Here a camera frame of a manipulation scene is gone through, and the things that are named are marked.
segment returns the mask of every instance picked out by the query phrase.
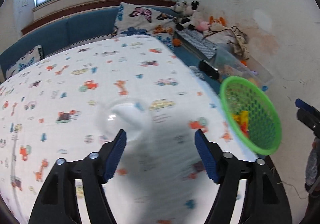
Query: screw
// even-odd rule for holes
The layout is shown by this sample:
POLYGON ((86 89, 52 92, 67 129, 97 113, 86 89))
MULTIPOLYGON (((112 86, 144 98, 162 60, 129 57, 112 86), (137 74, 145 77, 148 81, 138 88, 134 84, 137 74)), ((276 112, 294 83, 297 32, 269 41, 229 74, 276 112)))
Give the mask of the screw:
POLYGON ((224 153, 223 153, 223 157, 230 159, 230 158, 233 157, 233 155, 232 155, 232 153, 230 153, 230 152, 227 151, 227 152, 224 152, 224 153))
POLYGON ((64 164, 65 161, 66 161, 65 159, 60 158, 60 159, 58 159, 58 160, 56 161, 56 164, 61 165, 61 164, 64 164))
POLYGON ((97 152, 92 152, 89 154, 90 159, 96 159, 99 157, 99 154, 97 152))
POLYGON ((263 159, 257 159, 256 160, 256 163, 258 163, 259 165, 264 165, 265 164, 265 161, 263 159))

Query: bed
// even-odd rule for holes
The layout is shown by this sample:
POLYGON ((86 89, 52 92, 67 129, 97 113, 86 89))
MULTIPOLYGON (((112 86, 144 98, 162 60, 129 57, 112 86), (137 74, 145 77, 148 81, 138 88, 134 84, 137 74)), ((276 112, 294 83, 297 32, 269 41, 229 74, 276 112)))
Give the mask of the bed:
MULTIPOLYGON (((219 98, 164 44, 134 35, 97 41, 45 58, 1 85, 1 196, 27 223, 58 158, 83 159, 112 141, 128 143, 105 192, 117 223, 204 223, 218 185, 193 136, 237 158, 256 156, 229 129, 219 98)), ((76 181, 82 223, 90 223, 76 181)), ((231 223, 238 223, 245 181, 231 223)))

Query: stuffed toy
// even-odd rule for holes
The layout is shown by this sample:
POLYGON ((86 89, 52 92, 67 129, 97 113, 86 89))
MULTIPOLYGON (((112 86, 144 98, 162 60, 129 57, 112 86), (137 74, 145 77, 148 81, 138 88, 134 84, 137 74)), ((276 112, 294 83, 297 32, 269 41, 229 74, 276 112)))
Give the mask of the stuffed toy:
POLYGON ((186 10, 188 4, 186 1, 184 2, 176 2, 174 6, 171 6, 170 9, 177 13, 182 13, 186 10))
POLYGON ((195 11, 193 12, 193 15, 182 19, 180 23, 176 25, 176 29, 178 31, 182 31, 185 28, 188 28, 189 30, 198 30, 200 32, 208 30, 210 27, 210 23, 204 21, 202 12, 195 11))
POLYGON ((226 21, 222 17, 215 19, 213 16, 210 16, 209 23, 211 31, 223 31, 227 29, 226 21))
POLYGON ((174 12, 180 13, 182 18, 187 18, 192 16, 192 14, 198 10, 199 2, 193 1, 191 5, 188 5, 187 2, 177 2, 174 6, 171 6, 170 9, 174 12))

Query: cloth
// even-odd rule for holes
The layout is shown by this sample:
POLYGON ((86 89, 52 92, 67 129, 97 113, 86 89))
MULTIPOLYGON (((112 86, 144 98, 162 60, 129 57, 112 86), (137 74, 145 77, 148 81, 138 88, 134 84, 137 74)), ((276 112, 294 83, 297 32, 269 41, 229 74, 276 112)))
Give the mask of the cloth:
POLYGON ((10 68, 5 72, 5 78, 8 79, 13 75, 17 74, 21 70, 26 67, 37 63, 39 60, 43 59, 42 46, 35 46, 32 50, 30 50, 27 54, 21 57, 15 64, 13 64, 10 68))
POLYGON ((176 18, 166 13, 122 2, 114 25, 116 35, 148 35, 156 37, 173 50, 176 18))
POLYGON ((210 27, 211 31, 204 31, 205 39, 214 43, 227 43, 233 46, 233 52, 243 59, 247 60, 250 53, 247 49, 246 34, 241 32, 237 27, 227 28, 219 23, 214 23, 210 27))
MULTIPOLYGON (((255 160, 225 124, 209 85, 146 35, 45 58, 1 85, 0 104, 0 192, 21 224, 58 158, 81 160, 119 129, 127 132, 127 146, 103 185, 118 224, 205 222, 219 186, 195 148, 198 129, 223 151, 255 160)), ((76 191, 82 223, 89 224, 80 180, 76 191)), ((233 224, 244 192, 241 181, 233 224)))

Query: pillow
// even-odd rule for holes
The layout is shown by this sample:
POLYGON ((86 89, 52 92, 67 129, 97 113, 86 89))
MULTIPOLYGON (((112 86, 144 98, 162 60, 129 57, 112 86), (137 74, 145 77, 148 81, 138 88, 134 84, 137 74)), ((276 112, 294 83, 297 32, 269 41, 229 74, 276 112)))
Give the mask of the pillow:
POLYGON ((34 63, 37 63, 43 58, 44 57, 42 52, 42 46, 41 45, 35 46, 27 54, 21 57, 15 64, 13 64, 11 67, 7 69, 7 71, 5 72, 5 78, 8 79, 9 77, 12 77, 13 75, 17 74, 21 70, 25 69, 26 67, 34 63))
POLYGON ((171 15, 154 9, 122 2, 112 35, 148 35, 155 37, 173 50, 175 19, 171 15))

